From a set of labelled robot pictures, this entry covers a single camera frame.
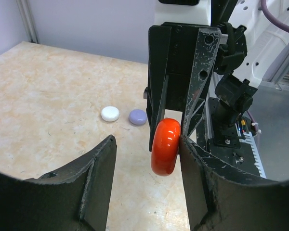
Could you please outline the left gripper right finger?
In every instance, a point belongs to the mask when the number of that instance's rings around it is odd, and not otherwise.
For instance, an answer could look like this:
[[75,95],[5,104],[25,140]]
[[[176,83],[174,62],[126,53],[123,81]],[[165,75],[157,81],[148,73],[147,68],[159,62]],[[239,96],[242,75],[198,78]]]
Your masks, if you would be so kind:
[[289,231],[289,180],[242,171],[184,135],[179,155],[190,230]]

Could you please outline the white earbud charging case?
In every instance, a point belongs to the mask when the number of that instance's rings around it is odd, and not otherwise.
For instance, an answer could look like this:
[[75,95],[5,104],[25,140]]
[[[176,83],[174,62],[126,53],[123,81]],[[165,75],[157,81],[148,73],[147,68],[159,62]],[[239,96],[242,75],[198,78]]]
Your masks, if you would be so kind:
[[101,110],[101,118],[106,122],[114,122],[119,116],[119,109],[114,106],[106,106]]

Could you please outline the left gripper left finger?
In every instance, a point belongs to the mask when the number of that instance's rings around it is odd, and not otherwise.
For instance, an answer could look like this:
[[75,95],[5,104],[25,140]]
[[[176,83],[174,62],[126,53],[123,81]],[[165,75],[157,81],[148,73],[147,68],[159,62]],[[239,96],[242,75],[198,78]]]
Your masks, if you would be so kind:
[[38,179],[0,173],[0,231],[104,231],[116,154],[109,135]]

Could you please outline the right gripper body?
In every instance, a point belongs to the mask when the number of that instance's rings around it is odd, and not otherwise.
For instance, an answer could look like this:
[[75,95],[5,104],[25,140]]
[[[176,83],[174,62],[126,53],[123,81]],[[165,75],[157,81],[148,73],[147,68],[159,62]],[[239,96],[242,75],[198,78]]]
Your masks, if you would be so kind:
[[166,95],[166,109],[183,111],[186,105],[187,91],[189,87],[192,62],[196,48],[198,30],[203,26],[193,24],[179,24],[165,22],[171,26],[171,40],[166,75],[168,77],[168,88]]

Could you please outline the purple earbud case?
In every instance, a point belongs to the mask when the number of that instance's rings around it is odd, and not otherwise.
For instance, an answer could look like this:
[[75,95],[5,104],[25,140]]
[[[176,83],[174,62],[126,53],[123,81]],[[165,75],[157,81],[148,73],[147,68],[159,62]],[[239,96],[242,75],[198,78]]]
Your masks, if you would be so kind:
[[147,121],[146,112],[141,109],[134,109],[129,114],[129,121],[137,126],[144,125]]

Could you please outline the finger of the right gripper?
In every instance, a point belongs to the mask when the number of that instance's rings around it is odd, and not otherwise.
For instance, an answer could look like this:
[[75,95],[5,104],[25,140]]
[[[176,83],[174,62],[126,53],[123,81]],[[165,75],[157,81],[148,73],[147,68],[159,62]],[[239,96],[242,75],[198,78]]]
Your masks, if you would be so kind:
[[186,105],[182,118],[182,135],[190,136],[203,118],[206,101],[205,89],[215,63],[222,33],[217,27],[198,30],[192,62]]
[[153,150],[153,139],[159,122],[164,118],[168,77],[166,75],[170,24],[151,26],[148,33],[148,118],[150,125],[149,151]]

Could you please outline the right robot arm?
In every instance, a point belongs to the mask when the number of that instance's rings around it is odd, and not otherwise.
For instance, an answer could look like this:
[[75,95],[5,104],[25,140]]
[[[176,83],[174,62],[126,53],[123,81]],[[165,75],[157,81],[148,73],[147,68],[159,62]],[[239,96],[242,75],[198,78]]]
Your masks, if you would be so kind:
[[204,116],[211,76],[219,99],[212,117],[215,141],[252,104],[269,66],[289,44],[289,0],[158,0],[148,31],[147,116],[153,138],[165,110],[182,112],[189,136]]

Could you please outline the orange earbud case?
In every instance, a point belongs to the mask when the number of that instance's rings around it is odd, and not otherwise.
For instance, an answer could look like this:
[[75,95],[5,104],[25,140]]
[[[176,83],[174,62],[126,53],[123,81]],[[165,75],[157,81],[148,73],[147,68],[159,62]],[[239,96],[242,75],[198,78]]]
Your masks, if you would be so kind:
[[165,177],[174,171],[180,134],[181,126],[177,120],[165,118],[159,122],[151,152],[151,169],[156,175]]

